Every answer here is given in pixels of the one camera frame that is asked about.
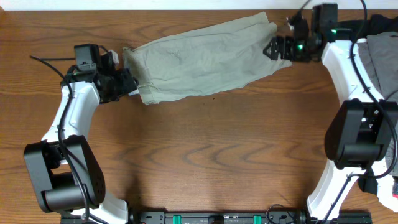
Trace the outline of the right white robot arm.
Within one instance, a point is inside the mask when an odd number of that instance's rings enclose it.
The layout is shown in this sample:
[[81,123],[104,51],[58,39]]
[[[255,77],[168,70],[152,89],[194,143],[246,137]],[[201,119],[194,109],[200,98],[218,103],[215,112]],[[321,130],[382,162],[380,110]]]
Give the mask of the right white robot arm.
[[307,198],[307,208],[296,212],[294,223],[362,223],[368,215],[344,215],[340,207],[355,183],[376,195],[392,211],[397,211],[397,181],[385,156],[391,142],[397,142],[397,104],[385,101],[374,89],[357,54],[349,29],[316,29],[304,37],[274,37],[264,49],[271,59],[281,56],[305,62],[317,56],[326,66],[335,85],[340,108],[324,140],[328,158],[315,190]]

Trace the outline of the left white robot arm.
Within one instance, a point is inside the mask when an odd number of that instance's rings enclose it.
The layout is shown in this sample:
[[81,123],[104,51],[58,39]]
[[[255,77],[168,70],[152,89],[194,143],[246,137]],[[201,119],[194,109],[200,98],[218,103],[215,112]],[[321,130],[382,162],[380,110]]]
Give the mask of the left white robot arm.
[[129,223],[128,203],[106,190],[87,137],[97,107],[136,90],[137,80],[126,69],[72,67],[61,87],[62,101],[50,129],[24,149],[39,207],[59,213],[62,223]]

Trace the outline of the grey-green cotton shorts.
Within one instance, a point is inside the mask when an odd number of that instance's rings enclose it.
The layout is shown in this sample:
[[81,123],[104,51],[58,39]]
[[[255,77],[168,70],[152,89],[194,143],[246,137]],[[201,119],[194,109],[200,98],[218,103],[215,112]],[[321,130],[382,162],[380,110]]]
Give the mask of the grey-green cotton shorts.
[[125,47],[124,66],[138,80],[146,105],[212,95],[291,66],[288,60],[271,60],[263,53],[276,31],[276,24],[260,12],[135,49]]

